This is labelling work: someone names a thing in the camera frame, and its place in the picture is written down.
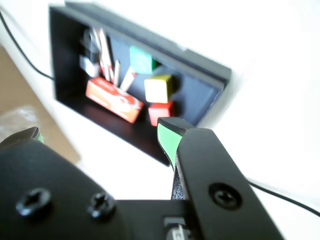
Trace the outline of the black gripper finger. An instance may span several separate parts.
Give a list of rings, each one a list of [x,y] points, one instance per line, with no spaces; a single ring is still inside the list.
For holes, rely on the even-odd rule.
[[[174,171],[171,197],[187,204],[195,240],[280,240],[282,234],[216,134],[160,117],[157,139]]]
[[[39,136],[31,127],[0,144],[1,239],[129,239],[111,195]]]

